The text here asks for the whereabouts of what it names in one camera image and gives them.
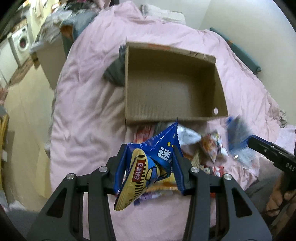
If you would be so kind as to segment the person's right hand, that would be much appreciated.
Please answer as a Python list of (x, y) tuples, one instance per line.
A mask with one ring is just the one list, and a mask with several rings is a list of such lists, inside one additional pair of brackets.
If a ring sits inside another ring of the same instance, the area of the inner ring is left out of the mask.
[(267, 202), (266, 205), (266, 210), (270, 211), (273, 210), (272, 212), (269, 212), (267, 215), (269, 216), (277, 216), (279, 214), (278, 208), (281, 206), (282, 202), (289, 201), (291, 200), (285, 215), (290, 218), (294, 211), (295, 211), (295, 190), (293, 191), (287, 191), (285, 194), (282, 194), (280, 191), (280, 188), (283, 185), (284, 181), (284, 173), (280, 175), (278, 178), (276, 184), (274, 185), (273, 191), (270, 195), (269, 201)]

